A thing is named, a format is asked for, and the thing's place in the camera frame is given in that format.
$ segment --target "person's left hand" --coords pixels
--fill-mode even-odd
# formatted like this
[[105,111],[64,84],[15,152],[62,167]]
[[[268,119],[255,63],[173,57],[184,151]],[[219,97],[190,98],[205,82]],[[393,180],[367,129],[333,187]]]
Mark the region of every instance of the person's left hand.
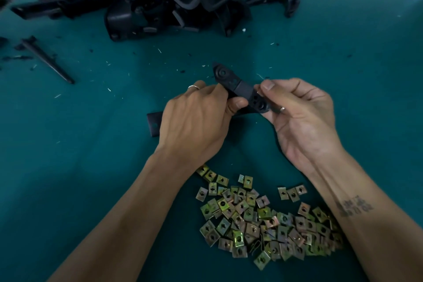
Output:
[[231,117],[248,105],[242,97],[228,100],[221,84],[206,87],[198,81],[194,85],[199,90],[190,87],[167,103],[156,148],[156,152],[176,157],[192,172],[220,150]]

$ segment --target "green table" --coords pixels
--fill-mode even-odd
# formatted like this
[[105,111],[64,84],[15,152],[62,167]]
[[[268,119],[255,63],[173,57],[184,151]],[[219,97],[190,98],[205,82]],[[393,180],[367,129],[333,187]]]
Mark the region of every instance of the green table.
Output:
[[[2,281],[44,281],[59,266],[154,151],[158,139],[150,137],[145,115],[198,79],[213,83],[212,61],[251,83],[261,76],[300,77],[328,91],[346,149],[423,223],[423,1],[302,0],[290,20],[282,6],[264,5],[254,7],[254,20],[231,38],[216,25],[123,43],[109,40],[103,14],[24,21],[10,10],[0,13],[0,36],[11,43],[0,58],[29,55],[11,46],[35,35],[76,80],[67,84],[36,59],[0,61]],[[239,173],[253,176],[276,209],[298,209],[299,203],[280,201],[276,187],[300,183],[309,190],[304,202],[323,204],[278,151],[271,125],[259,115],[234,120],[208,164],[233,185]],[[234,260],[209,249],[198,231],[204,223],[195,200],[200,185],[204,180],[194,175],[181,189],[140,280],[365,279],[349,246],[327,258],[270,263],[263,272],[252,258]]]

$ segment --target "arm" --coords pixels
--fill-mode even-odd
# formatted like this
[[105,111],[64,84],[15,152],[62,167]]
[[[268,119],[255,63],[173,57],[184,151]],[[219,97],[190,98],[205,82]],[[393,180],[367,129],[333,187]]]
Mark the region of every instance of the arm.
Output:
[[128,191],[49,282],[136,281],[179,189],[220,149],[229,121],[245,107],[221,85],[191,87],[163,112],[155,153]]
[[263,114],[285,156],[309,178],[335,215],[371,281],[421,281],[423,230],[343,149],[333,102],[297,78],[256,88],[284,114]]

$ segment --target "person's right hand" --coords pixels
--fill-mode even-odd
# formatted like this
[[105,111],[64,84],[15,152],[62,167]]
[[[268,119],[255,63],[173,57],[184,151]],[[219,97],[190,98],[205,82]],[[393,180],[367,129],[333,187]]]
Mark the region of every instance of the person's right hand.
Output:
[[269,111],[263,116],[274,125],[285,156],[304,175],[312,175],[316,164],[343,150],[328,93],[299,78],[267,79],[256,89],[285,108],[283,113]]

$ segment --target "green mat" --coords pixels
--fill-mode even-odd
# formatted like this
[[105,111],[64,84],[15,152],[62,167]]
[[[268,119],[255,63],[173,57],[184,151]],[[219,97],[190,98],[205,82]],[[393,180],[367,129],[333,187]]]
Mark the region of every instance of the green mat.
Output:
[[[198,79],[213,83],[213,61],[251,83],[300,77],[329,92],[346,149],[423,223],[422,0],[302,0],[289,20],[281,5],[263,5],[231,38],[215,25],[122,43],[109,40],[103,14],[24,21],[10,10],[0,13],[0,36],[10,39],[0,49],[2,281],[44,281],[59,266],[154,151],[158,139],[149,135],[146,114]],[[1,60],[30,55],[12,48],[30,35],[57,55],[75,85],[37,59]],[[233,185],[239,173],[253,176],[275,209],[298,209],[280,201],[276,188],[300,183],[309,190],[304,202],[323,204],[259,115],[235,119],[208,164]],[[210,249],[198,231],[200,185],[204,180],[194,175],[181,189],[140,281],[366,280],[349,246],[326,258],[270,263],[263,272],[252,258]]]

